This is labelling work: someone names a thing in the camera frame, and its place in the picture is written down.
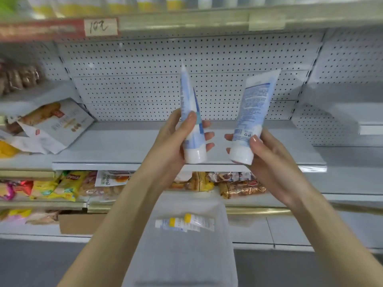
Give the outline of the person's right hand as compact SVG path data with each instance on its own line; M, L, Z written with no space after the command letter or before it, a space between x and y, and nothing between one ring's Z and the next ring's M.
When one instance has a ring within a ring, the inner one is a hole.
M305 177L285 146L275 138L273 156L257 156L247 168L281 203L291 207Z

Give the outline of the person's left hand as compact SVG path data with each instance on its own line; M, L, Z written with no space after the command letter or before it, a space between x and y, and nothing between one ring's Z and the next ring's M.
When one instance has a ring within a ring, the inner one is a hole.
M186 164L184 155L177 155L177 130L183 122L177 126L180 118L180 109L171 113L140 166L144 174L153 180L153 189L168 189Z

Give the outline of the white blue cream tube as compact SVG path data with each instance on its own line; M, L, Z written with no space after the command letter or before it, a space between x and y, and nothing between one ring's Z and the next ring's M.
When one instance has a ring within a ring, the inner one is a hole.
M207 160L206 140L198 100L192 81L184 62L180 72L180 108L184 121L191 111L196 114L196 123L183 142L184 157L187 164L200 164Z
M260 73L246 79L229 158L234 163L250 165L254 158L249 141L260 137L281 69Z

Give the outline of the person's right forearm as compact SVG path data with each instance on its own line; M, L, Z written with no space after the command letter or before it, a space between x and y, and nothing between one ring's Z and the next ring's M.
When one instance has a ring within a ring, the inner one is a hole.
M383 265L300 172L278 172L286 205L314 251L343 287L383 287Z

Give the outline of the person's left forearm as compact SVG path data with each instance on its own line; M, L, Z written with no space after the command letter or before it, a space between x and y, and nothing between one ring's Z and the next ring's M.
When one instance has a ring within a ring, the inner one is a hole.
M141 166L57 287L121 287L151 212L182 166Z

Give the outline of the clear pack of golden bread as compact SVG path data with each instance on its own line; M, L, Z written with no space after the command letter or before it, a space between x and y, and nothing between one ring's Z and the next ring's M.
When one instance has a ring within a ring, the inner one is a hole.
M171 184L171 190L187 190L195 192L208 192L215 188L207 172L180 172Z

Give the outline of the clear pack of brown bread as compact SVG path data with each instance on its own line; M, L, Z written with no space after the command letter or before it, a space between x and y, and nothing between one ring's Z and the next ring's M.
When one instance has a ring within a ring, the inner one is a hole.
M267 188L258 180L220 182L218 187L220 195L224 199L259 195L267 192Z

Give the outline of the white metal shelf board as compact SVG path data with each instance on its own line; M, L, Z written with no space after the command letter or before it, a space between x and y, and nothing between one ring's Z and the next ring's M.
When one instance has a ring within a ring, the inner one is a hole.
M164 122L96 122L72 145L52 160L53 170L137 170L152 147ZM183 171L245 172L244 165L230 161L224 135L235 121L213 121L207 131L215 133L215 147L202 164L187 164ZM326 162L291 121L266 121L266 128L290 152L304 173L325 173Z

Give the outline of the white pegboard back panel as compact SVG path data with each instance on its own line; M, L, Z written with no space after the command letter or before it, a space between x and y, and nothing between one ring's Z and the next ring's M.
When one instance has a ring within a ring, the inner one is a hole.
M235 120L246 79L280 70L268 120L289 120L323 30L180 38L101 39L57 45L86 108L98 121L161 121L180 106L181 62L201 116Z

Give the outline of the white bag with orange print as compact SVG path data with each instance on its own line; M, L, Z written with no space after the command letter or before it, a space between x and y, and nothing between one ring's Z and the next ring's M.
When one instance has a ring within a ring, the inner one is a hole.
M134 171L98 170L95 187L125 186Z

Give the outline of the translucent white plastic bin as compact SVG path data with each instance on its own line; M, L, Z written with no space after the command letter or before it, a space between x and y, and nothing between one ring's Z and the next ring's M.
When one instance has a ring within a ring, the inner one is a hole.
M186 213L214 219L214 231L163 230L155 221ZM163 193L155 204L122 287L237 287L223 200L212 193Z

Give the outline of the white cookie bag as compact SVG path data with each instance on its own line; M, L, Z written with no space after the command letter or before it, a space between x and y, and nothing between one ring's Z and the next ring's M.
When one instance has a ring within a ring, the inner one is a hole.
M16 135L0 134L0 140L29 153L58 154L68 148L94 122L72 99L43 105L16 124L22 131Z

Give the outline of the handwritten paper price tag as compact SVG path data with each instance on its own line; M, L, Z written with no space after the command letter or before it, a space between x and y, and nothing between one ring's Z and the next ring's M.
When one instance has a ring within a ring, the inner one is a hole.
M117 18L84 19L85 37L118 36Z

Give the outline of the row of yellow white tubes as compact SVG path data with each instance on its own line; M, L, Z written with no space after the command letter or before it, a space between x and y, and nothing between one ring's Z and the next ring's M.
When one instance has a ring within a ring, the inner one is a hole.
M25 0L37 18L69 18L95 16L103 13L124 15L134 12L207 10L260 7L264 5L290 5L296 0Z

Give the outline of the brown cardboard box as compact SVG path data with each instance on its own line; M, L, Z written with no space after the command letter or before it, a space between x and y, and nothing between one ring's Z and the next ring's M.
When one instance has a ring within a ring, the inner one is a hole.
M58 222L63 235L92 235L103 222L106 214L60 214Z

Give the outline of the small yellow snack packet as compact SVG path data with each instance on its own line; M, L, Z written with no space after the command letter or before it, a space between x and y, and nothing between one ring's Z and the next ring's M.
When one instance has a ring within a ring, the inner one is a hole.
M30 199L36 200L60 198L60 195L55 192L58 184L59 183L57 181L33 181Z

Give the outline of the clear pack of brown cookies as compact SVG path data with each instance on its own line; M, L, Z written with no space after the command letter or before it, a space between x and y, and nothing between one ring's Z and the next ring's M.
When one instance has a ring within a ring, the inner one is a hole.
M33 64L0 62L0 97L35 87L44 80L42 71Z

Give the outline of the red shelf label strip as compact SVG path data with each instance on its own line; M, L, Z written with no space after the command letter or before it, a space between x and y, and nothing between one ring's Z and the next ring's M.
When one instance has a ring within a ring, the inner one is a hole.
M85 38L83 19L40 20L0 24L0 42L50 41Z

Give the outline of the plain yellow packet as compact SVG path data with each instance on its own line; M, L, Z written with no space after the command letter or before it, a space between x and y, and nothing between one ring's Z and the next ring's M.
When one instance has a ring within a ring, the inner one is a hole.
M12 145L13 140L0 140L0 159L12 158L17 154L21 154L22 151Z

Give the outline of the pink snack packet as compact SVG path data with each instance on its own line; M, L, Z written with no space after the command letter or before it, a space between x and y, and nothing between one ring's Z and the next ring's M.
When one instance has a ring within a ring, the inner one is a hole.
M31 180L11 181L0 179L0 199L11 201L17 196L30 197L34 182Z

